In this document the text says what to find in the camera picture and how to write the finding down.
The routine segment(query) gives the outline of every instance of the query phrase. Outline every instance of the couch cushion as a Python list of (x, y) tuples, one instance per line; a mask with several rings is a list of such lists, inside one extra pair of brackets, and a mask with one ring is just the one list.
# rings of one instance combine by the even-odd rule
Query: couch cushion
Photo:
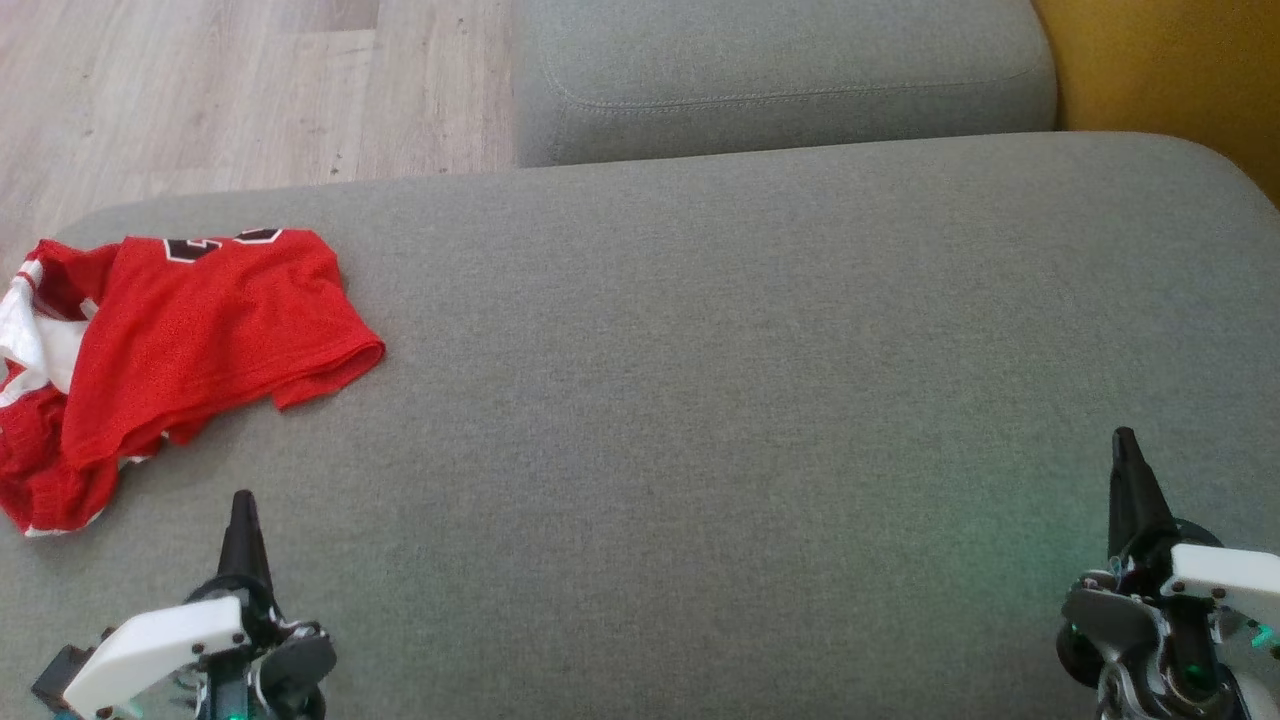
[(1025, 0), (517, 0), (524, 165), (1050, 129)]
[(1280, 214), (1198, 146), (338, 184), (60, 237), (275, 224), (328, 238), (385, 361), (131, 468), (81, 534), (0, 532), (0, 715), (210, 575), (241, 487), (339, 643), (334, 717), (1087, 716), (1052, 643), (1123, 423), (1175, 511), (1280, 550)]

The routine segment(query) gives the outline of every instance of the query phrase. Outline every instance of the robotic arm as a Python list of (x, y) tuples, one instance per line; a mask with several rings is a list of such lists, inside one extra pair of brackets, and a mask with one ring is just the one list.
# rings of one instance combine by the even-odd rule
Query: robotic arm
[[(143, 612), (87, 651), (67, 646), (32, 692), (65, 717), (141, 716), (133, 698), (166, 678), (197, 720), (324, 720), (317, 684), (338, 657), (317, 623), (287, 623), (271, 588), (253, 495), (239, 491), (218, 574), (183, 605)], [(195, 675), (193, 685), (182, 676)]]
[(1219, 662), (1242, 625), (1280, 623), (1280, 557), (1222, 547), (1174, 518), (1129, 428), (1112, 437), (1108, 566), (1071, 585), (1062, 667), (1097, 688), (1100, 720), (1280, 720), (1257, 680)]

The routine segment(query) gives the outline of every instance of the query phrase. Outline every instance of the black number on jersey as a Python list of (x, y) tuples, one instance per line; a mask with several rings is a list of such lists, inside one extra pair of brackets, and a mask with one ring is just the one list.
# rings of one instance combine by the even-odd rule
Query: black number on jersey
[(221, 246), (216, 240), (166, 240), (164, 254), (174, 263), (195, 263)]
[[(232, 241), (241, 245), (266, 245), (275, 242), (278, 237), (280, 237), (279, 229), (262, 228), (244, 231), (233, 237)], [(221, 246), (223, 243), (216, 240), (166, 240), (164, 241), (164, 254), (174, 263), (195, 263)]]

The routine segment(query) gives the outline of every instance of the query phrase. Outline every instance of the green led light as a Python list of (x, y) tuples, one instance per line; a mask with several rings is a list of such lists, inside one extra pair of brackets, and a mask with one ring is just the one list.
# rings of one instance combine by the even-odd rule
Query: green led light
[(1267, 644), (1267, 641), (1270, 641), (1272, 635), (1275, 635), (1275, 632), (1271, 628), (1258, 625), (1258, 634), (1253, 638), (1253, 647), (1262, 647)]

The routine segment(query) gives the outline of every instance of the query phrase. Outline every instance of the red jersey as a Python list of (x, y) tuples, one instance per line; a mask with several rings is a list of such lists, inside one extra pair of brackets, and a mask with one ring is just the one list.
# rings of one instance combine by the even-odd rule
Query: red jersey
[(28, 534), (78, 529), (161, 437), (334, 392), (383, 352), (311, 231), (41, 241), (0, 301), (0, 505)]

